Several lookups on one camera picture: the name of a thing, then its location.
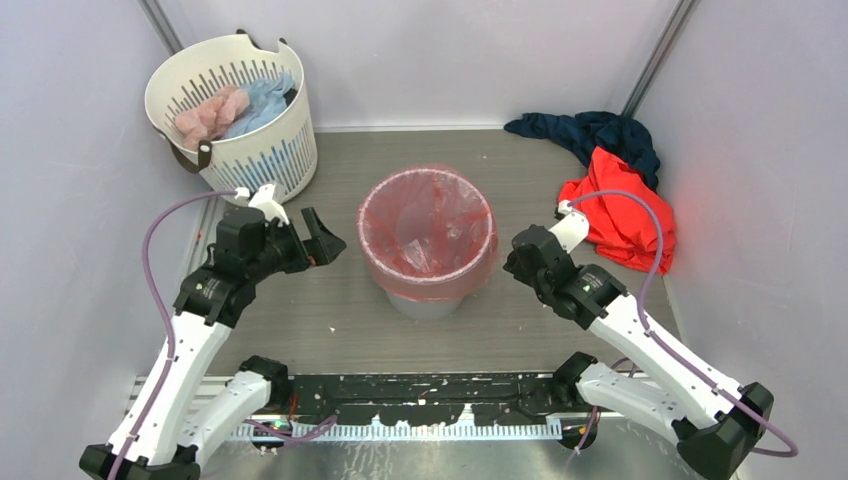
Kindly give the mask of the grey plastic trash bin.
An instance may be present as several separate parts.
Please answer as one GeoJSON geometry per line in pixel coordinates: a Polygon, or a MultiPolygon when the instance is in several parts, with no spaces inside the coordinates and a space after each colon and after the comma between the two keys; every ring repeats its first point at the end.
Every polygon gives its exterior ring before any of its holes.
{"type": "Polygon", "coordinates": [[[439,320],[453,314],[461,305],[463,299],[448,299],[434,301],[412,300],[391,293],[387,294],[391,305],[402,315],[416,321],[439,320]]]}

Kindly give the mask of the red plastic trash bag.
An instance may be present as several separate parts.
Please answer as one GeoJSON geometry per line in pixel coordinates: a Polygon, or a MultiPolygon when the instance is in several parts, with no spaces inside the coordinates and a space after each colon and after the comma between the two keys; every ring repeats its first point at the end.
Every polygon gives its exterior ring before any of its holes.
{"type": "Polygon", "coordinates": [[[498,258],[490,203],[445,166],[406,168],[376,184],[359,206],[356,232],[374,281],[413,301],[459,300],[476,292],[498,258]]]}

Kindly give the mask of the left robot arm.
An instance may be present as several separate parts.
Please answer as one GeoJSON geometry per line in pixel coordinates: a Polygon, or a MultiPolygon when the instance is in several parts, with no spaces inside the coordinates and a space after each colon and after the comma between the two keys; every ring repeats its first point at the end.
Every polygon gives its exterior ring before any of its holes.
{"type": "Polygon", "coordinates": [[[301,211],[309,238],[279,214],[255,207],[226,214],[204,263],[188,275],[166,324],[166,340],[149,378],[110,439],[89,445],[80,469],[93,479],[197,479],[209,457],[240,423],[264,409],[277,413],[292,397],[286,365],[258,355],[244,361],[224,392],[195,414],[191,403],[211,361],[257,285],[277,273],[333,262],[346,243],[312,207],[301,211]]]}

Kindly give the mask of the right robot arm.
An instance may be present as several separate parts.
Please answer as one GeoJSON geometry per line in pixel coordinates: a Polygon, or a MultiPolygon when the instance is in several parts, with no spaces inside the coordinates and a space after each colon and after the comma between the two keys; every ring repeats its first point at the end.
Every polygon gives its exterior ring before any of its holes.
{"type": "Polygon", "coordinates": [[[746,386],[713,369],[650,316],[604,268],[576,265],[550,230],[532,225],[512,240],[504,268],[531,287],[540,302],[617,348],[651,381],[615,371],[583,352],[554,373],[558,403],[577,411],[586,404],[615,411],[662,436],[705,479],[728,479],[765,433],[771,392],[746,386]]]}

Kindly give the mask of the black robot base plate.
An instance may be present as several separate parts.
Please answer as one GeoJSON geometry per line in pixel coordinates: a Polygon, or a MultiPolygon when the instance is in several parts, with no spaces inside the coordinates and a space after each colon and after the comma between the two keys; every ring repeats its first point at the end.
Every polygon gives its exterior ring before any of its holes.
{"type": "Polygon", "coordinates": [[[260,414],[314,424],[332,415],[339,426],[411,427],[459,422],[468,411],[475,427],[541,425],[582,416],[592,407],[562,396],[550,373],[312,374],[289,380],[289,395],[260,414]]]}

